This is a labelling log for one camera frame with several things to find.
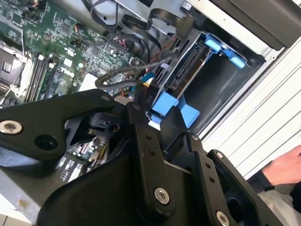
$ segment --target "silver screw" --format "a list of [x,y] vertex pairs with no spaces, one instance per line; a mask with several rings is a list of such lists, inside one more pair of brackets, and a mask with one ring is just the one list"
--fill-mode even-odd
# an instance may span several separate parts
[[0,132],[15,135],[22,131],[22,125],[17,121],[5,120],[0,122]]
[[192,135],[192,138],[194,139],[194,140],[199,140],[199,138],[196,136],[196,135]]
[[133,105],[133,107],[134,107],[134,109],[136,109],[136,110],[140,110],[140,107],[138,106],[138,105]]
[[230,226],[230,222],[229,222],[227,216],[223,212],[217,211],[216,217],[217,217],[218,221],[222,224],[222,226]]
[[216,155],[217,155],[217,157],[219,157],[220,159],[223,159],[223,158],[224,158],[224,156],[223,156],[220,152],[217,152]]
[[102,99],[106,100],[106,101],[110,101],[110,98],[108,98],[107,96],[105,95],[102,95]]
[[154,194],[159,203],[163,205],[167,205],[169,203],[169,194],[162,187],[156,188]]

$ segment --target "small circuit board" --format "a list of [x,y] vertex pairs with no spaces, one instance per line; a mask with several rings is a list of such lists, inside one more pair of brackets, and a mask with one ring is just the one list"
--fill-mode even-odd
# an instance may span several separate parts
[[[36,78],[32,75],[32,81],[38,81],[32,88],[34,93],[29,97],[31,87],[27,87],[27,96],[26,93],[19,95],[24,102],[93,89],[96,78],[108,70],[141,62],[113,40],[107,41],[45,0],[28,8],[17,6],[30,3],[32,0],[0,0],[0,40],[13,43],[15,47],[22,46],[23,41],[32,53],[33,65],[44,62],[38,68],[39,75]],[[84,39],[105,43],[89,45]],[[124,74],[119,74],[108,84],[125,78]]]

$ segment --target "black plastic part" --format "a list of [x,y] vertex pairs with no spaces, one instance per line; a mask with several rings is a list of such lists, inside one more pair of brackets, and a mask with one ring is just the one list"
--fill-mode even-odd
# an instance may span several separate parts
[[167,160],[173,159],[181,150],[181,142],[186,132],[187,128],[182,113],[173,106],[160,123],[160,145],[162,151],[168,153]]
[[56,190],[42,206],[37,226],[195,226],[196,214],[189,173],[165,165],[177,202],[174,215],[165,223],[145,221],[137,211],[136,194],[129,154],[118,156]]
[[225,157],[219,158],[217,150],[211,150],[208,157],[213,161],[223,181],[223,192],[232,215],[240,211],[240,221],[245,226],[281,226],[279,219],[257,195],[232,163]]
[[93,89],[1,109],[0,121],[17,121],[23,130],[16,135],[0,133],[0,166],[36,173],[54,170],[66,151],[65,122],[113,106],[110,95]]
[[[148,222],[162,223],[175,212],[174,195],[157,134],[142,126],[143,119],[146,119],[145,113],[135,107],[135,103],[127,104],[137,210]],[[163,188],[168,192],[168,204],[163,205],[155,199],[156,188]]]
[[301,36],[301,8],[292,0],[211,1],[276,50]]

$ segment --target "black cable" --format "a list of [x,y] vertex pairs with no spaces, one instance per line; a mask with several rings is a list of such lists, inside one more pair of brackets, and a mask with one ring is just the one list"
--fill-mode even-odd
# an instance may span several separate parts
[[151,52],[150,52],[150,48],[147,44],[147,42],[145,40],[143,40],[142,38],[139,38],[133,34],[117,34],[116,32],[114,32],[114,28],[117,27],[117,30],[122,30],[121,27],[119,27],[116,24],[106,24],[99,16],[98,14],[95,12],[95,7],[108,1],[108,0],[98,0],[96,3],[94,3],[92,6],[91,4],[88,2],[88,0],[81,0],[82,3],[85,5],[86,9],[90,12],[91,18],[97,22],[98,24],[100,24],[101,26],[103,26],[114,38],[116,36],[120,37],[120,38],[124,38],[124,39],[133,39],[136,40],[138,42],[142,42],[145,45],[145,48],[147,50],[147,62],[150,61],[150,56],[151,56]]
[[111,90],[117,90],[122,89],[124,87],[133,87],[142,84],[141,80],[125,80],[121,82],[117,82],[110,85],[103,85],[100,87],[97,87],[102,90],[111,91]]
[[115,30],[114,30],[114,32],[117,31],[117,27],[118,27],[118,8],[119,8],[119,5],[116,2],[116,9],[115,9]]
[[165,62],[168,62],[174,58],[179,57],[179,55],[180,55],[179,52],[175,52],[175,53],[170,54],[169,56],[166,56],[163,59],[148,63],[146,65],[132,65],[129,67],[119,68],[119,69],[109,71],[105,75],[103,75],[102,77],[98,78],[95,81],[95,86],[98,89],[102,89],[102,90],[115,90],[115,89],[120,89],[120,88],[124,88],[124,87],[128,87],[128,86],[136,86],[141,83],[140,80],[127,80],[127,81],[118,82],[118,83],[110,84],[110,85],[105,85],[104,82],[109,79],[112,79],[114,76],[116,76],[117,74],[120,74],[120,73],[125,73],[125,72],[129,72],[129,71],[135,72],[135,71],[145,70],[148,68],[152,68],[152,67],[161,65]]

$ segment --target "wire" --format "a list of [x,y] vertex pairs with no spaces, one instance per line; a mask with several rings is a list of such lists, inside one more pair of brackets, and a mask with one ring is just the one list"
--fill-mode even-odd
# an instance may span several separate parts
[[39,5],[39,3],[34,3],[33,5],[32,5],[32,4],[31,4],[31,5],[18,5],[18,4],[15,4],[15,3],[11,2],[10,0],[8,0],[8,2],[9,2],[11,5],[13,5],[13,6],[15,6],[15,7],[18,7],[18,8],[30,8],[30,7],[36,7],[36,6]]
[[[85,5],[85,7],[87,8],[87,10],[90,12],[91,18],[96,21],[98,24],[100,24],[101,26],[103,26],[113,37],[118,36],[120,38],[124,38],[124,39],[131,39],[131,40],[136,40],[133,41],[135,43],[138,44],[139,48],[142,50],[141,55],[144,52],[144,48],[147,50],[147,62],[150,61],[150,56],[151,56],[151,52],[150,52],[150,48],[147,44],[147,42],[145,40],[143,40],[142,38],[139,38],[137,36],[135,36],[134,34],[118,34],[116,33],[118,30],[118,25],[116,24],[111,24],[108,25],[106,24],[99,16],[98,14],[95,12],[95,7],[106,2],[108,0],[98,0],[96,3],[94,3],[92,6],[91,4],[87,1],[87,0],[82,0],[83,4]],[[118,7],[116,8],[116,21],[118,19]]]
[[170,54],[169,56],[166,56],[165,58],[155,61],[155,62],[151,62],[145,65],[132,65],[129,67],[125,67],[125,68],[119,68],[119,69],[115,69],[113,71],[109,71],[108,73],[106,73],[105,75],[103,75],[101,78],[98,78],[95,81],[95,86],[99,89],[103,89],[103,90],[115,90],[115,89],[120,89],[120,88],[124,88],[124,87],[132,87],[132,86],[137,86],[139,84],[142,83],[142,81],[140,80],[127,80],[127,81],[122,81],[122,82],[118,82],[115,84],[110,84],[110,85],[105,85],[104,82],[112,79],[114,76],[116,76],[117,74],[120,73],[125,73],[125,72],[129,72],[129,71],[140,71],[140,70],[145,70],[147,68],[152,68],[158,65],[161,65],[165,62],[168,62],[174,58],[179,57],[179,52],[175,52]]
[[75,32],[79,35],[79,37],[83,40],[83,42],[84,43],[86,43],[87,45],[89,45],[89,46],[104,46],[104,45],[106,45],[106,44],[108,44],[110,41],[111,41],[111,39],[108,39],[108,40],[106,40],[106,41],[103,41],[103,42],[100,42],[100,43],[95,43],[95,42],[92,42],[92,41],[90,41],[90,40],[87,40],[81,33],[80,33],[80,31],[79,31],[79,29],[78,29],[78,27],[75,25],[74,26],[74,29],[75,29]]

